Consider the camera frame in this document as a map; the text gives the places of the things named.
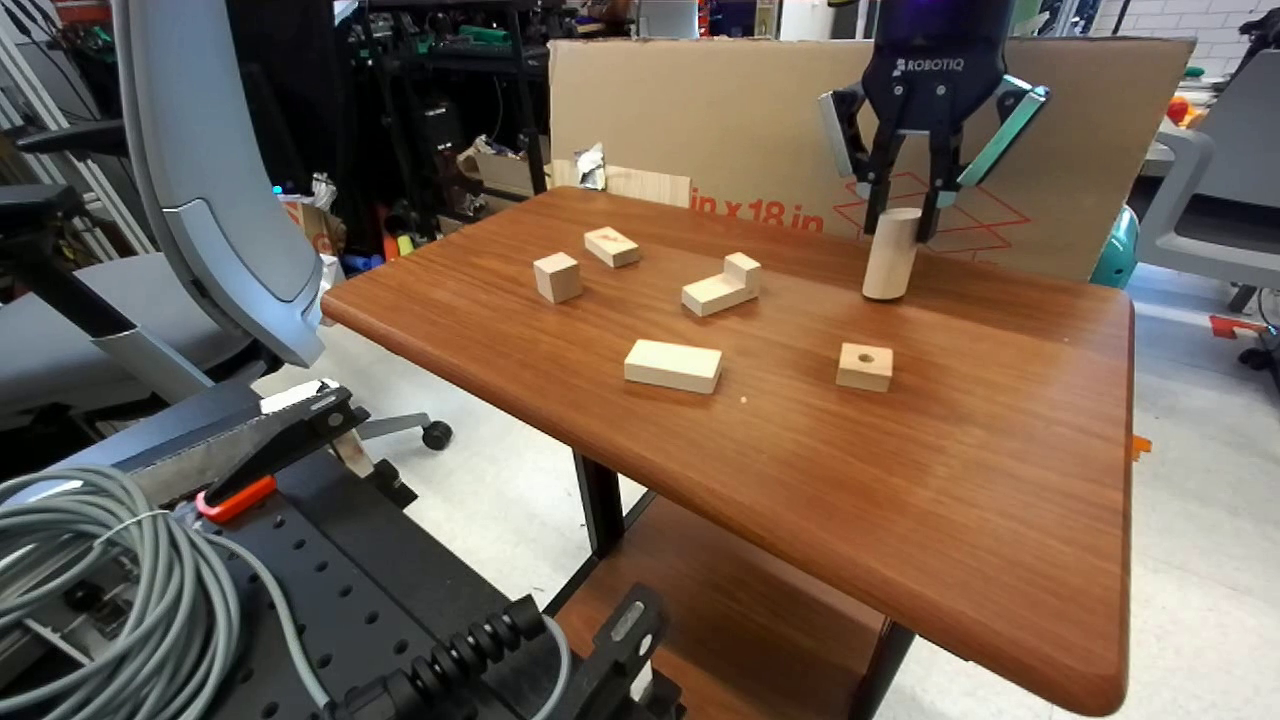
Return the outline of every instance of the coiled cable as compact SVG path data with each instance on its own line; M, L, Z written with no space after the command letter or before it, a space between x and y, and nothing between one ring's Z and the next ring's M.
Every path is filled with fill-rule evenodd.
M67 563L33 587L11 583L11 573L28 567L11 560L41 543L64 547ZM33 615L44 605L120 560L135 573L132 605L105 650L41 687L0 695L0 715L209 715L240 650L240 594L220 553L259 575L308 695L332 708L300 648L285 587L247 547L152 506L126 472L76 468L0 482L0 587L15 587L0 591L0 631L41 627Z

